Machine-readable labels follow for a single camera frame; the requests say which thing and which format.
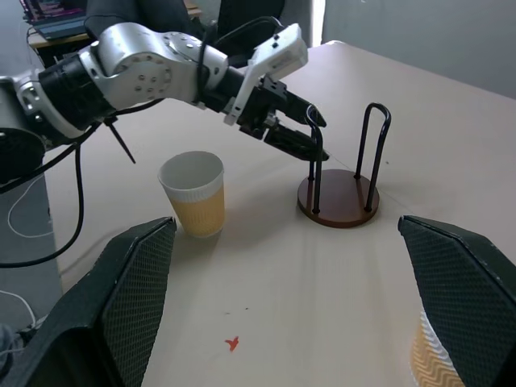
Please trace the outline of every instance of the paper cup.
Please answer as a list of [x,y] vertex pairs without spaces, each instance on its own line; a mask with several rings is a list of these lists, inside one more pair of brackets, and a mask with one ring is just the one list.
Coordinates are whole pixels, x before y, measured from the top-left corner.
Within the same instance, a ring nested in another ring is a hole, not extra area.
[[418,387],[464,387],[452,359],[421,312],[418,333],[412,344],[410,368]]
[[224,166],[216,155],[182,153],[163,164],[158,178],[188,234],[207,238],[222,230]]

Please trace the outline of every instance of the black cable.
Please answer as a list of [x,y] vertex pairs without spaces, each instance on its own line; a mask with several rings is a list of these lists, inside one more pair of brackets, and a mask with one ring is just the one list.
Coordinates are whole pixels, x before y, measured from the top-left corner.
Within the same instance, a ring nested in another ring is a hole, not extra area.
[[163,101],[163,98],[156,99],[156,100],[154,100],[152,102],[146,103],[145,105],[140,105],[140,106],[136,106],[136,107],[131,107],[129,109],[124,109],[124,110],[121,110],[121,111],[117,111],[114,114],[114,117],[117,117],[119,115],[138,113],[139,111],[142,111],[142,110],[148,109],[149,107],[153,107],[153,106],[157,105],[161,101]]
[[201,50],[199,50],[199,60],[197,62],[197,102],[202,100],[204,97],[204,86],[205,80],[202,76],[202,69],[204,68],[204,55],[206,54],[206,48],[211,41],[212,36],[217,31],[217,25],[208,26],[204,31],[202,37]]
[[10,262],[10,263],[0,263],[0,268],[26,268],[29,266],[35,266],[37,264],[42,264],[44,262],[48,262],[57,258],[64,252],[66,252],[77,240],[79,235],[81,234],[82,225],[84,224],[84,189],[82,186],[82,172],[81,172],[81,143],[78,144],[75,149],[75,176],[77,179],[77,192],[79,196],[79,219],[77,220],[77,227],[75,232],[72,235],[72,238],[67,242],[65,246],[53,252],[49,256],[44,256],[43,258],[39,258],[38,260],[29,260],[26,262]]
[[81,137],[79,137],[77,139],[77,142],[74,145],[70,145],[59,156],[55,157],[54,159],[49,161],[47,164],[42,165],[41,167],[35,169],[31,173],[28,173],[27,175],[20,177],[19,179],[12,181],[11,183],[4,185],[3,187],[0,187],[0,195],[4,194],[5,192],[11,191],[12,189],[14,189],[16,187],[21,186],[21,184],[27,183],[28,181],[32,180],[33,178],[38,177],[41,173],[45,173],[46,171],[48,171],[54,165],[61,162],[65,157],[67,157],[73,151],[77,150],[100,126],[101,126],[101,123],[94,123],[84,135],[82,135]]
[[278,19],[276,19],[273,16],[261,16],[259,18],[253,19],[250,22],[247,22],[245,24],[242,24],[240,27],[236,28],[235,30],[228,32],[226,35],[222,36],[221,38],[218,38],[215,43],[214,47],[219,47],[222,43],[225,43],[226,40],[232,40],[236,36],[242,34],[248,29],[254,28],[256,26],[259,26],[260,24],[269,23],[275,26],[278,30],[283,31],[285,27],[283,24],[280,23]]

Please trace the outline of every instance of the brown wooden base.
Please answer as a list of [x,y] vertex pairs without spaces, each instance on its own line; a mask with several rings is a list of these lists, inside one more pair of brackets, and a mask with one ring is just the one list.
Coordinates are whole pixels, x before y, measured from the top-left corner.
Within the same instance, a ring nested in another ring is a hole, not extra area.
[[372,210],[367,212],[370,181],[365,177],[355,179],[355,174],[343,169],[322,171],[319,214],[314,214],[314,182],[303,180],[298,190],[298,206],[307,217],[323,226],[334,228],[356,227],[366,223],[378,211],[380,195],[375,189]]

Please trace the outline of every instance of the striped paper cup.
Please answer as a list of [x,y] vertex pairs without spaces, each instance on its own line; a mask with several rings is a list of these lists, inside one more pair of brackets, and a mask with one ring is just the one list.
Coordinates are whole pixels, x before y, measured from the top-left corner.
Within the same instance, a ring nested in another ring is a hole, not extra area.
[[163,164],[158,178],[189,235],[208,238],[223,229],[224,166],[216,155],[182,153]]

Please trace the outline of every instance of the table surface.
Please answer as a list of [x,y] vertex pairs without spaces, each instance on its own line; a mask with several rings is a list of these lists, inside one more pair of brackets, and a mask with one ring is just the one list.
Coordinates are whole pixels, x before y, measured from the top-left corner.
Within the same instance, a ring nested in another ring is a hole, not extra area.
[[[144,386],[411,386],[421,303],[399,217],[454,223],[516,257],[515,100],[338,42],[312,48],[310,63],[285,81],[328,122],[327,169],[354,168],[370,102],[391,110],[370,223],[312,223],[296,208],[307,163],[182,102],[119,120],[136,165],[105,128],[84,146],[85,225],[59,259],[65,289],[110,238],[173,214],[156,178],[169,157],[207,150],[225,164],[227,224],[216,239],[178,232]],[[365,176],[381,114],[371,125]],[[60,246],[77,219],[73,158],[48,173],[48,193]],[[230,352],[225,340],[236,336]]]
[[[190,18],[195,18],[195,17],[202,15],[202,11],[198,6],[192,4],[188,1],[185,1],[185,4],[186,4],[186,8],[188,9],[188,15],[190,16]],[[74,35],[74,36],[70,36],[68,38],[63,38],[63,39],[46,40],[39,33],[35,33],[35,34],[29,36],[29,45],[32,48],[37,49],[37,48],[56,46],[56,45],[60,45],[60,44],[79,42],[81,40],[87,40],[87,39],[89,39],[88,34],[79,34],[79,35]]]

